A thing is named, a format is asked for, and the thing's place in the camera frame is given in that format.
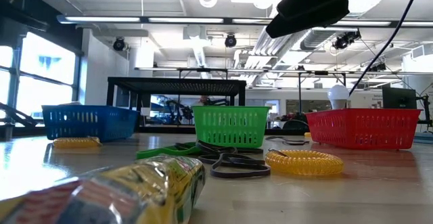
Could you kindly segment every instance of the plastic wrapper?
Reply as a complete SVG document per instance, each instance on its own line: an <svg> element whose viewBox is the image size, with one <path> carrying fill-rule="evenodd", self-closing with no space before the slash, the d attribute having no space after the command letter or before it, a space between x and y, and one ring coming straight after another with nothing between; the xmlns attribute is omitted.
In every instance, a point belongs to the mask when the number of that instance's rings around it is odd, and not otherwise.
<svg viewBox="0 0 433 224"><path fill-rule="evenodd" d="M4 200L0 223L188 223L204 183L199 160L160 155Z"/></svg>

